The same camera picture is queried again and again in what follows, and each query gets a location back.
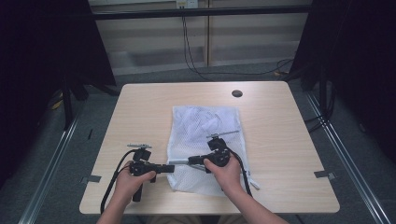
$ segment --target white mesh laundry bag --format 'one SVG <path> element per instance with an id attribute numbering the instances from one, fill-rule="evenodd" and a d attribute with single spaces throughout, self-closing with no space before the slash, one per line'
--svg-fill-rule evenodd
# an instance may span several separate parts
<path id="1" fill-rule="evenodd" d="M 207 142 L 212 138 L 207 137 L 214 133 L 227 133 L 219 138 L 222 138 L 227 147 L 239 155 L 244 163 L 248 179 L 252 182 L 248 169 L 245 140 L 236 107 L 174 106 L 172 132 L 167 149 L 168 163 L 210 153 L 211 150 Z M 205 171 L 192 168 L 189 165 L 176 165 L 175 172 L 168 174 L 167 177 L 173 190 L 224 196 L 213 174 L 207 174 Z"/>

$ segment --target wire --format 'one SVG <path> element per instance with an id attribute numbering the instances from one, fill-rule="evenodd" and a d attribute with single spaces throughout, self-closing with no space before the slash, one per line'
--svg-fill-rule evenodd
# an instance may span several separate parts
<path id="1" fill-rule="evenodd" d="M 328 123 L 330 121 L 330 117 L 332 116 L 332 112 L 334 111 L 335 95 L 336 95 L 336 89 L 335 89 L 334 84 L 332 84 L 332 95 L 330 97 L 330 101 L 329 101 L 329 104 L 328 104 L 327 109 L 326 109 L 327 110 L 326 116 L 319 115 L 316 118 L 308 119 L 308 120 L 304 121 L 305 123 L 308 123 L 308 122 L 310 122 L 312 120 L 315 120 L 315 119 L 320 119 L 320 118 L 324 119 L 324 120 L 321 120 L 316 125 L 314 125 L 312 128 L 310 128 L 308 130 L 309 133 L 312 133 L 313 131 L 315 131 L 318 128 L 320 128 L 320 126 L 325 125 L 326 123 Z"/>
<path id="2" fill-rule="evenodd" d="M 122 167 L 122 169 L 119 171 L 119 169 L 120 169 L 120 167 L 121 167 L 123 161 L 125 160 L 126 156 L 128 156 L 131 152 L 134 152 L 134 151 L 135 151 L 135 149 L 129 150 L 127 153 L 125 153 L 125 155 L 124 155 L 124 156 L 122 157 L 122 159 L 120 160 L 120 163 L 119 163 L 119 165 L 117 166 L 117 169 L 116 169 L 116 171 L 114 172 L 113 177 L 111 178 L 110 183 L 108 184 L 106 193 L 105 193 L 105 195 L 103 196 L 102 202 L 101 202 L 101 204 L 100 204 L 100 213 L 101 213 L 101 214 L 103 214 L 103 212 L 105 211 L 105 204 L 106 204 L 108 195 L 110 194 L 110 191 L 111 191 L 111 189 L 113 188 L 113 185 L 114 185 L 114 182 L 115 182 L 116 179 L 117 179 L 117 176 L 119 176 L 119 173 L 120 173 L 122 170 L 124 170 L 125 168 L 128 168 L 128 166 L 124 166 L 124 167 Z"/>
<path id="3" fill-rule="evenodd" d="M 204 79 L 204 80 L 214 81 L 214 80 L 212 80 L 212 79 L 210 79 L 210 78 L 203 77 L 202 75 L 216 75 L 216 74 L 218 74 L 218 75 L 241 75 L 241 76 L 260 76 L 260 75 L 265 75 L 265 74 L 268 74 L 268 73 L 273 73 L 273 72 L 279 71 L 279 69 L 280 69 L 281 67 L 283 67 L 283 66 L 285 66 L 286 64 L 288 64 L 288 63 L 290 63 L 290 62 L 293 61 L 293 59 L 283 59 L 283 60 L 280 60 L 279 62 L 277 62 L 276 68 L 275 68 L 275 69 L 272 69 L 272 70 L 269 70 L 269 71 L 265 71 L 265 72 L 260 72 L 260 73 L 200 72 L 200 71 L 198 71 L 198 69 L 195 67 L 195 64 L 194 64 L 193 59 L 192 59 L 191 48 L 190 48 L 190 41 L 189 41 L 189 36 L 188 36 L 188 32 L 187 32 L 186 18 L 185 18 L 185 17 L 182 17 L 182 21 L 183 21 L 183 37 L 184 37 L 184 59 L 185 59 L 185 61 L 186 61 L 186 65 L 189 67 L 189 69 L 190 69 L 193 73 L 198 74 L 198 76 L 200 76 L 200 77 L 201 77 L 202 79 Z M 188 60 L 187 60 L 187 51 L 188 51 L 189 54 L 190 54 L 190 60 L 191 60 L 191 65 L 192 65 L 192 67 L 190 67 L 190 64 L 189 64 L 189 62 L 188 62 Z"/>
<path id="4" fill-rule="evenodd" d="M 245 170 L 245 167 L 244 167 L 244 163 L 242 162 L 242 159 L 239 157 L 239 155 L 236 153 L 236 152 L 234 152 L 232 149 L 230 149 L 229 147 L 227 147 L 227 146 L 225 146 L 228 150 L 230 150 L 230 152 L 235 156 L 235 158 L 239 161 L 239 166 L 241 167 L 241 169 L 242 169 L 242 176 L 244 177 L 244 183 L 245 183 L 245 188 L 246 188 L 246 190 L 247 190 L 247 194 L 248 195 L 250 195 L 252 198 L 253 198 L 253 195 L 251 194 L 251 191 L 250 191 L 250 186 L 249 186 L 249 184 L 248 184 L 248 176 L 247 176 L 247 172 L 246 172 L 246 170 Z"/>

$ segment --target forearm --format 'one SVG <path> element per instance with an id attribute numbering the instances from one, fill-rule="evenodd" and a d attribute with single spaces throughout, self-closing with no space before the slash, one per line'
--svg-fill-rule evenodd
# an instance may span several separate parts
<path id="1" fill-rule="evenodd" d="M 128 205 L 129 201 L 126 200 L 122 195 L 113 195 L 110 202 L 105 209 L 105 212 L 101 215 L 98 224 L 119 224 L 122 220 L 122 215 L 124 213 L 125 207 Z"/>
<path id="2" fill-rule="evenodd" d="M 232 189 L 225 193 L 245 217 L 247 223 L 287 223 L 246 194 L 242 189 Z"/>

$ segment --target gray carpet floor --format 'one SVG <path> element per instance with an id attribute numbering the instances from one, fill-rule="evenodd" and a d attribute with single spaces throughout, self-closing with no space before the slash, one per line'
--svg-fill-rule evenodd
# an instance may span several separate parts
<path id="1" fill-rule="evenodd" d="M 199 68 L 199 70 L 260 73 L 274 68 L 276 68 L 275 63 L 260 63 Z M 116 77 L 118 87 L 115 89 L 120 90 L 126 83 L 195 82 L 209 81 L 208 79 L 211 81 L 278 80 L 273 73 L 255 76 L 232 74 L 202 74 L 202 76 L 206 79 L 188 69 L 121 76 Z M 316 115 L 301 90 L 300 80 L 293 80 L 289 85 L 303 119 L 314 118 Z M 80 118 L 35 223 L 94 223 L 99 218 L 99 216 L 82 215 L 79 212 L 79 202 L 86 188 L 80 180 L 83 176 L 91 174 L 118 97 L 109 96 L 93 87 L 87 87 L 87 90 L 90 97 L 86 102 L 74 101 L 75 111 L 80 108 Z M 363 177 L 383 204 L 389 218 L 396 220 L 396 165 L 384 156 L 369 133 L 361 131 L 359 120 L 338 97 L 331 121 Z M 316 121 L 307 123 L 307 128 L 316 123 Z M 48 110 L 43 116 L 39 134 L 29 155 L 22 161 L 18 172 L 0 191 L 0 223 L 19 222 L 62 137 L 63 126 L 62 107 Z M 338 176 L 331 180 L 331 183 L 341 209 L 335 214 L 299 214 L 301 220 L 304 223 L 375 223 L 326 133 L 318 129 L 311 133 L 311 137 L 325 170 L 335 172 Z M 281 216 L 290 223 L 301 223 L 295 215 Z M 144 220 L 145 217 L 139 219 L 125 216 L 122 223 L 140 223 L 141 219 Z"/>

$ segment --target wooden table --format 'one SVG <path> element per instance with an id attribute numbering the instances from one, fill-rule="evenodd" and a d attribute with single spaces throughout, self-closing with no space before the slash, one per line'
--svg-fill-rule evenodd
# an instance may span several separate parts
<path id="1" fill-rule="evenodd" d="M 240 90 L 242 97 L 232 96 Z M 275 213 L 335 213 L 339 203 L 329 179 L 316 178 L 323 166 L 285 82 L 196 82 L 128 84 L 122 89 L 92 175 L 80 204 L 83 214 L 99 214 L 100 203 L 127 144 L 149 144 L 149 159 L 166 163 L 166 148 L 175 105 L 228 105 L 239 108 L 247 159 L 255 181 L 254 198 Z M 140 203 L 126 214 L 235 214 L 226 197 L 173 192 L 166 174 L 143 188 Z"/>

